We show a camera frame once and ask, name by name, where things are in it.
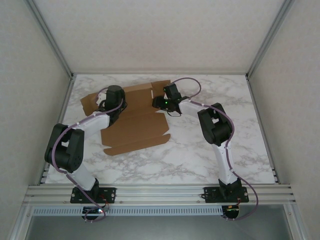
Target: cable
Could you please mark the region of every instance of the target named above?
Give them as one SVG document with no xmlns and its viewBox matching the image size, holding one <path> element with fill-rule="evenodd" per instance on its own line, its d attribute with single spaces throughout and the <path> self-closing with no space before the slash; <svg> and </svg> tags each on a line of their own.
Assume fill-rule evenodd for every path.
<svg viewBox="0 0 320 240">
<path fill-rule="evenodd" d="M 59 173 L 62 173 L 62 174 L 65 174 L 67 179 L 69 179 L 82 193 L 83 195 L 92 203 L 94 204 L 97 208 L 101 209 L 102 212 L 103 212 L 103 217 L 101 218 L 97 218 L 95 220 L 91 220 L 91 223 L 93 222 L 98 222 L 98 221 L 101 221 L 102 219 L 104 219 L 106 217 L 106 212 L 105 210 L 98 204 L 96 203 L 86 192 L 85 190 L 69 175 L 69 173 L 65 170 L 61 170 L 58 168 L 57 166 L 57 163 L 56 163 L 56 159 L 55 159 L 55 154 L 56 154 L 56 149 L 57 149 L 57 146 L 60 142 L 60 140 L 62 139 L 62 137 L 72 128 L 80 125 L 80 124 L 83 124 L 85 122 L 87 122 L 88 120 L 92 119 L 92 118 L 95 118 L 95 117 L 98 117 L 98 116 L 101 116 L 101 115 L 105 115 L 105 114 L 109 114 L 113 111 L 116 111 L 118 110 L 119 108 L 121 108 L 122 106 L 122 103 L 123 103 L 123 100 L 121 101 L 121 103 L 119 104 L 119 106 L 117 106 L 116 108 L 114 109 L 111 109 L 111 110 L 108 110 L 108 111 L 105 111 L 105 112 L 100 112 L 100 113 L 97 113 L 97 114 L 93 114 L 93 115 L 90 115 L 90 116 L 87 116 L 86 118 L 82 119 L 81 121 L 73 124 L 73 125 L 70 125 L 68 126 L 60 135 L 59 137 L 56 139 L 54 145 L 53 145 L 53 148 L 52 148 L 52 153 L 51 153 L 51 159 L 52 159 L 52 165 L 53 167 L 55 168 L 55 170 L 57 170 Z M 84 216 L 84 220 L 87 221 L 87 214 L 92 211 L 93 209 L 95 209 L 95 207 L 89 209 L 85 216 Z"/>
<path fill-rule="evenodd" d="M 105 198 L 105 196 L 101 194 L 101 195 L 99 195 L 99 197 L 102 198 L 102 200 L 104 200 L 104 206 L 103 206 L 103 208 L 105 208 L 105 207 L 108 205 L 108 211 L 109 211 L 110 205 L 109 205 L 109 203 L 107 202 L 107 199 Z"/>
<path fill-rule="evenodd" d="M 199 91 L 198 91 L 196 94 L 194 94 L 194 95 L 192 95 L 192 96 L 189 97 L 189 102 L 190 102 L 190 103 L 195 104 L 195 105 L 198 105 L 198 106 L 202 106 L 202 107 L 205 107 L 205 108 L 210 108 L 210 109 L 215 110 L 216 112 L 222 114 L 222 115 L 230 122 L 230 124 L 231 124 L 231 127 L 232 127 L 231 134 L 230 134 L 230 137 L 229 137 L 229 139 L 227 140 L 227 142 L 226 142 L 226 144 L 225 144 L 226 161 L 227 161 L 227 163 L 228 163 L 229 170 L 230 170 L 237 178 L 239 178 L 240 180 L 242 180 L 243 182 L 245 182 L 245 183 L 252 189 L 252 191 L 253 191 L 253 193 L 254 193 L 254 195 L 255 195 L 255 199 L 256 199 L 256 203 L 255 203 L 254 209 L 253 209 L 251 212 L 249 212 L 248 214 L 246 214 L 246 215 L 244 215 L 244 216 L 242 216 L 242 217 L 233 218 L 232 220 L 233 220 L 233 221 L 238 221 L 238 220 L 245 219 L 245 218 L 249 217 L 250 215 L 252 215 L 252 214 L 257 210 L 258 205 L 259 205 L 259 198 L 258 198 L 258 194 L 257 194 L 256 190 L 254 189 L 254 187 L 253 187 L 249 182 L 247 182 L 244 178 L 242 178 L 241 176 L 239 176 L 239 175 L 233 170 L 233 168 L 232 168 L 232 166 L 231 166 L 231 163 L 230 163 L 229 152 L 228 152 L 228 144 L 229 144 L 229 142 L 231 141 L 232 137 L 233 137 L 234 134 L 235 134 L 235 125 L 234 125 L 234 122 L 232 121 L 232 119 L 231 119 L 225 112 L 217 109 L 216 107 L 213 107 L 213 106 L 210 106 L 210 105 L 206 105 L 206 104 L 202 104 L 202 103 L 199 103 L 199 102 L 196 102 L 196 101 L 192 101 L 192 100 L 191 100 L 191 98 L 193 98 L 194 96 L 198 95 L 198 94 L 201 92 L 201 90 L 202 90 L 201 84 L 200 84 L 200 82 L 199 82 L 198 80 L 196 80 L 196 79 L 194 79 L 194 78 L 192 78 L 192 77 L 182 77 L 182 78 L 179 78 L 179 79 L 173 81 L 171 84 L 173 84 L 173 83 L 175 83 L 175 82 L 178 82 L 178 81 L 180 81 L 180 80 L 183 80 L 183 79 L 191 79 L 191 80 L 194 80 L 194 81 L 196 81 L 196 82 L 198 83 L 198 85 L 199 85 L 199 87 L 200 87 L 200 88 L 199 88 Z"/>
<path fill-rule="evenodd" d="M 199 85 L 199 91 L 196 94 L 193 94 L 192 96 L 190 96 L 189 99 L 193 98 L 194 96 L 197 96 L 201 92 L 202 87 L 201 87 L 200 82 L 197 79 L 193 78 L 193 77 L 182 77 L 182 78 L 179 78 L 177 80 L 174 80 L 169 85 L 174 84 L 174 83 L 179 82 L 179 81 L 184 80 L 184 79 L 191 79 L 191 80 L 195 81 Z"/>
</svg>

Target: white wall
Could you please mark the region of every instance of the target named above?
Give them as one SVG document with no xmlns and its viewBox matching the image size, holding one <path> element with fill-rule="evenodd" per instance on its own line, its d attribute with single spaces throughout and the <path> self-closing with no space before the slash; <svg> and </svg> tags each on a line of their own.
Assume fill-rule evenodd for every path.
<svg viewBox="0 0 320 240">
<path fill-rule="evenodd" d="M 320 1 L 296 0 L 251 79 L 280 176 L 320 239 Z"/>
<path fill-rule="evenodd" d="M 246 73 L 283 0 L 36 0 L 75 73 Z"/>
<path fill-rule="evenodd" d="M 68 78 L 22 0 L 0 3 L 0 235 L 36 183 Z"/>
</svg>

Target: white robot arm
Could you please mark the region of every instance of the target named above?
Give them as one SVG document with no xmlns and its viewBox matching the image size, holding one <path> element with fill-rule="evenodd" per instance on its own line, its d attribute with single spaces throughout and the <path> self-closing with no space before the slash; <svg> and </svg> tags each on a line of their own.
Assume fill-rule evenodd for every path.
<svg viewBox="0 0 320 240">
<path fill-rule="evenodd" d="M 187 99 L 181 101 L 178 104 L 178 106 L 181 111 L 181 114 L 186 114 L 186 115 L 192 116 L 197 119 L 199 118 L 198 112 L 207 109 L 206 107 L 192 104 Z M 227 140 L 222 142 L 220 146 L 218 146 L 216 144 L 211 144 L 211 146 L 214 150 L 215 157 L 216 157 L 216 160 L 218 163 L 219 179 L 224 184 L 228 185 L 228 184 L 232 184 L 233 182 L 237 181 L 237 177 L 230 171 L 230 168 L 229 168 L 229 165 L 227 162 L 226 143 L 227 143 Z M 232 154 L 231 154 L 231 144 L 230 143 L 228 144 L 227 148 L 228 148 L 228 152 L 229 152 L 229 155 L 228 155 L 229 161 L 230 161 L 231 166 L 233 167 L 234 161 L 233 161 Z"/>
<path fill-rule="evenodd" d="M 99 132 L 102 129 L 109 127 L 110 116 L 107 114 L 99 115 L 91 118 L 85 123 L 79 124 L 73 129 L 80 129 L 84 132 L 84 139 L 91 137 L 93 134 Z M 72 173 L 68 173 L 72 178 L 82 187 L 85 191 L 90 191 L 95 185 L 96 179 L 91 175 L 86 166 L 81 163 L 79 168 Z"/>
</svg>

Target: cardboard flap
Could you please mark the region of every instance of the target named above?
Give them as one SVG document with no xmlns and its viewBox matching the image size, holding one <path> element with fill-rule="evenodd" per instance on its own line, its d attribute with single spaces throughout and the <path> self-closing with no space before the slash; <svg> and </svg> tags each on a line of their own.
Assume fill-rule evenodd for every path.
<svg viewBox="0 0 320 240">
<path fill-rule="evenodd" d="M 169 141 L 170 136 L 171 136 L 170 134 L 157 136 L 154 138 L 144 139 L 141 141 L 130 143 L 128 145 L 122 145 L 122 146 L 112 147 L 112 148 L 105 148 L 103 151 L 105 154 L 107 154 L 109 156 L 124 154 L 124 153 L 132 152 L 132 151 L 136 151 L 136 150 L 140 150 L 140 149 L 150 148 L 150 147 L 160 145 L 160 144 L 165 144 L 166 142 Z"/>
<path fill-rule="evenodd" d="M 118 147 L 162 136 L 168 130 L 165 114 L 152 112 L 119 118 L 112 126 L 101 130 L 101 138 L 103 145 Z"/>
<path fill-rule="evenodd" d="M 86 116 L 91 115 L 95 110 L 98 109 L 98 105 L 96 104 L 96 101 L 95 101 L 96 96 L 97 96 L 97 93 L 95 92 L 80 99 L 84 114 Z"/>
<path fill-rule="evenodd" d="M 164 87 L 170 80 L 155 81 L 124 87 L 127 107 L 119 115 L 118 120 L 106 129 L 101 130 L 102 144 L 109 146 L 104 152 L 114 156 L 138 149 L 148 148 L 166 143 L 170 134 L 166 117 L 156 113 L 152 107 L 153 98 L 164 96 Z M 91 93 L 81 99 L 86 116 L 98 109 L 97 93 Z"/>
</svg>

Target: floor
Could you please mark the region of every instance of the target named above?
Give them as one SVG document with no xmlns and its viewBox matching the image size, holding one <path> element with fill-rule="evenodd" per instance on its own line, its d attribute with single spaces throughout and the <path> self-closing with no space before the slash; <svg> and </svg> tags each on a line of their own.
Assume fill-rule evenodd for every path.
<svg viewBox="0 0 320 240">
<path fill-rule="evenodd" d="M 182 75 L 91 74 L 77 75 L 64 117 L 73 124 L 85 117 L 80 99 L 109 85 L 122 87 L 159 80 L 176 80 Z M 245 76 L 193 75 L 202 85 L 194 99 L 205 104 L 221 103 L 235 125 L 231 141 L 236 172 L 254 184 L 275 183 Z M 177 83 L 184 96 L 198 91 L 191 81 Z M 116 156 L 103 152 L 101 134 L 84 144 L 84 164 L 100 183 L 117 184 L 217 184 L 218 166 L 212 147 L 204 140 L 199 120 L 165 114 L 171 134 L 169 142 Z M 50 166 L 46 182 L 69 183 Z"/>
</svg>

